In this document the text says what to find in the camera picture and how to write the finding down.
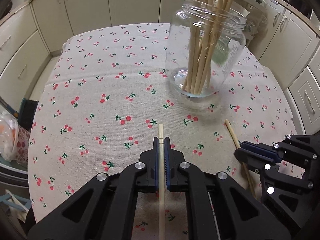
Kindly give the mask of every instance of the jar mouth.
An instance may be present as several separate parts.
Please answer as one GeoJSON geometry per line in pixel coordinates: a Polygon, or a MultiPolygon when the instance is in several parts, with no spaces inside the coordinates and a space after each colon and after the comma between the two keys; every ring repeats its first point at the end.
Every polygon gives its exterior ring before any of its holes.
{"type": "Polygon", "coordinates": [[[232,30],[242,32],[246,26],[246,18],[237,11],[230,9],[230,12],[218,9],[215,5],[209,5],[198,0],[185,0],[182,5],[182,10],[188,14],[198,17],[198,20],[205,20],[196,25],[207,25],[219,21],[223,25],[223,30],[232,30]]]}

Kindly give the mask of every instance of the jar base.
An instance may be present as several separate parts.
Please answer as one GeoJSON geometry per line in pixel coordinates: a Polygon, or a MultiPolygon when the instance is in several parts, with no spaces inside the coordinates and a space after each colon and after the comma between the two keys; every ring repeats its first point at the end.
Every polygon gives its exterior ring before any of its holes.
{"type": "Polygon", "coordinates": [[[207,81],[204,82],[204,86],[202,88],[202,91],[200,94],[193,94],[193,93],[189,93],[185,90],[182,90],[183,84],[185,79],[187,78],[187,74],[188,74],[188,69],[186,68],[179,68],[179,69],[175,69],[172,72],[172,76],[169,77],[170,80],[173,80],[173,86],[174,88],[189,97],[193,97],[193,98],[203,98],[203,97],[207,97],[212,95],[214,92],[216,92],[212,86],[207,88],[207,81]]]}

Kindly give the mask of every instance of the transparent jar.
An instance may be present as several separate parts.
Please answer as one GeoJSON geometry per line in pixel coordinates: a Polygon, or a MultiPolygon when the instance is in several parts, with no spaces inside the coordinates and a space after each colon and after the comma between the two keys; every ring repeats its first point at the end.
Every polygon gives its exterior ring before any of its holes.
{"type": "Polygon", "coordinates": [[[246,18],[232,9],[185,0],[170,25],[165,62],[170,84],[198,98],[219,90],[245,46],[245,25],[246,18]]]}

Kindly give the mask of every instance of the white tablecloth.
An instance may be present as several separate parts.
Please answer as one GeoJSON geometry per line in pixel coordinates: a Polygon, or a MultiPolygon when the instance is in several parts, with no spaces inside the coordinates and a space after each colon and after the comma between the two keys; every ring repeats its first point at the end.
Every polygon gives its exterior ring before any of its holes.
{"type": "MultiPolygon", "coordinates": [[[[168,86],[169,24],[109,27],[69,39],[45,86],[30,136],[28,177],[36,221],[97,173],[121,172],[152,148],[163,123],[172,147],[202,171],[228,172],[247,187],[233,156],[229,119],[240,141],[271,145],[295,134],[291,111],[270,70],[245,48],[223,88],[204,99],[168,86]]],[[[280,170],[301,176],[282,163],[280,170]]],[[[257,194],[260,181],[253,174],[257,194]]],[[[158,238],[155,194],[140,194],[133,239],[158,238]]],[[[166,239],[187,239],[183,193],[167,193],[166,239]]]]}

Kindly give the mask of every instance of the floor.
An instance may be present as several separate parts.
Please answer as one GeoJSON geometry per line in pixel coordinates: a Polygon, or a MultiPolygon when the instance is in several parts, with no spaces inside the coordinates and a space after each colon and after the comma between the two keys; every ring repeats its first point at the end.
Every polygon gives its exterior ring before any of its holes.
{"type": "Polygon", "coordinates": [[[42,91],[44,89],[44,86],[47,83],[47,80],[51,74],[51,71],[53,70],[54,66],[56,65],[58,59],[59,59],[59,56],[53,57],[49,61],[47,66],[42,71],[41,76],[39,77],[29,99],[35,100],[35,101],[40,99],[42,91]]]}

